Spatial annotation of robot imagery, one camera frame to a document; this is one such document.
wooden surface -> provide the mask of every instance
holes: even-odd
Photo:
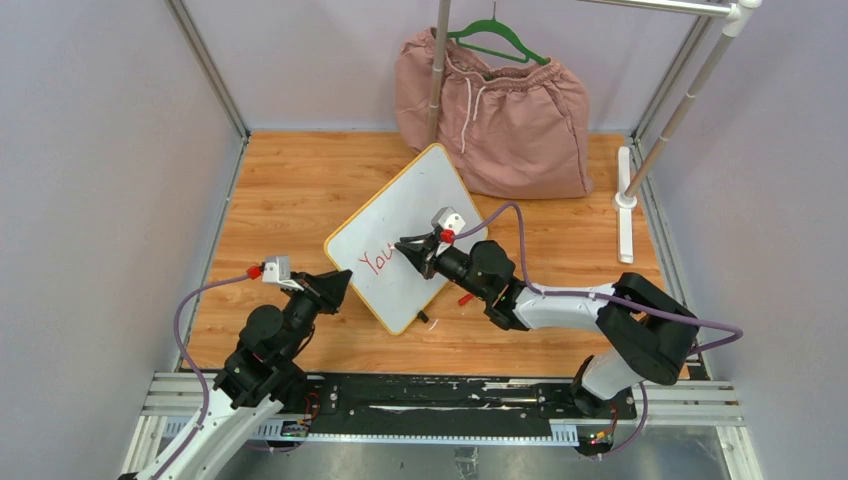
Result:
[[[617,260],[611,199],[621,144],[617,135],[591,137],[589,173],[595,191],[590,196],[519,202],[534,282],[597,285],[628,270],[661,284],[641,210],[634,215],[636,263],[625,268]],[[396,133],[254,134],[209,281],[241,275],[273,254],[289,255],[296,271],[332,270],[324,240],[413,158],[415,153]],[[484,216],[504,202],[480,195],[474,201]],[[434,212],[440,206],[422,202],[422,208]],[[514,212],[505,212],[490,226],[489,238],[518,263]],[[459,307],[463,295],[449,284],[426,309],[430,323],[414,322],[393,336],[348,289],[339,314],[318,317],[315,338],[297,363],[313,371],[573,376],[587,356],[609,347],[602,335],[579,330],[502,331],[482,314],[482,302],[475,299]],[[287,298],[258,280],[207,292],[189,352],[202,367],[222,366],[251,310],[266,303],[282,307]]]

drawstring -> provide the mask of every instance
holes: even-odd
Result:
[[[468,107],[465,109],[465,123],[462,125],[462,152],[465,153],[465,129],[468,128],[468,121],[472,120],[474,122],[477,121],[477,109],[480,106],[480,94],[483,93],[483,90],[486,89],[483,86],[480,90],[477,91],[477,98],[474,100],[474,116],[471,116],[471,80],[468,77],[465,77],[465,85],[468,87]]]

white board with yellow border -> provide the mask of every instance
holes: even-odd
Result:
[[[430,221],[441,207],[456,209],[466,229],[482,222],[444,147],[433,144],[324,242],[330,261],[339,270],[353,272],[350,285],[394,335],[403,332],[448,281],[439,274],[424,280],[389,246],[400,237],[432,231]],[[456,247],[467,252],[487,235],[484,228],[457,241]]]

gray wall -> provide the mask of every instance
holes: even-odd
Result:
[[[0,19],[0,477],[115,478],[239,141],[164,1]]]
[[[846,13],[766,0],[654,173],[695,311],[745,329],[709,360],[771,480],[848,468]]]
[[[439,2],[186,4],[251,128],[394,130],[394,61],[406,38],[436,23]],[[454,1],[451,29],[491,13],[492,0]],[[670,13],[574,0],[501,0],[497,18],[529,48],[559,59],[583,80],[592,97],[595,130],[636,126],[692,22]],[[506,44],[486,35],[473,40]]]

green hanger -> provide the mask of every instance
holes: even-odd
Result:
[[[514,55],[510,55],[508,53],[498,52],[495,50],[490,50],[484,47],[478,47],[477,45],[469,45],[467,43],[463,43],[460,41],[461,38],[470,37],[475,33],[494,33],[506,41],[508,41],[516,50],[524,54],[524,58],[516,57]],[[512,31],[511,28],[507,27],[503,23],[495,20],[495,13],[492,12],[491,20],[477,20],[471,25],[465,27],[465,29],[460,30],[458,32],[448,32],[448,38],[452,38],[456,40],[457,45],[461,45],[465,48],[470,48],[472,50],[477,50],[478,52],[488,53],[489,55],[494,55],[496,57],[506,58],[507,60],[513,60],[516,62],[527,63],[530,60],[535,61],[539,65],[546,65],[548,60],[542,58],[541,56],[534,53],[529,48],[525,47],[521,40],[518,39],[518,35]]]

